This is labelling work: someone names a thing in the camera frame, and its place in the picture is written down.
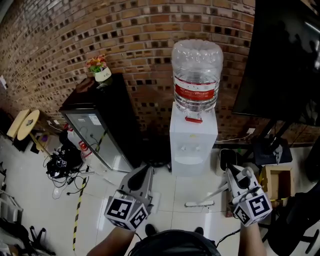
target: television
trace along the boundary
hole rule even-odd
[[[256,0],[234,114],[320,126],[320,17],[300,0]]]

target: cardboard box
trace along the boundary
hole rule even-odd
[[[261,186],[272,207],[295,195],[295,180],[291,170],[292,167],[288,165],[266,165],[262,168]]]

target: black refrigerator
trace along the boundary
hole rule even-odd
[[[111,170],[142,163],[142,135],[121,73],[103,84],[87,78],[59,110],[77,135]]]

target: monitor stand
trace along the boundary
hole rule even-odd
[[[253,152],[253,161],[257,166],[262,165],[275,165],[280,163],[290,163],[292,162],[292,155],[288,141],[281,138],[284,132],[289,128],[292,122],[287,121],[280,128],[274,137],[265,138],[268,135],[268,132],[276,124],[277,120],[271,119],[269,123],[265,126],[261,134],[252,139],[252,148],[248,149],[247,152],[242,157],[242,162],[248,162],[248,158]],[[274,154],[274,151],[279,147],[282,147],[282,154],[280,160],[277,161],[277,158]]]

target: human arm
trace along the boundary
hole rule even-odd
[[[133,231],[115,227],[101,243],[89,251],[87,256],[123,256],[134,235]]]
[[[238,256],[267,256],[257,222],[248,227],[241,225]]]

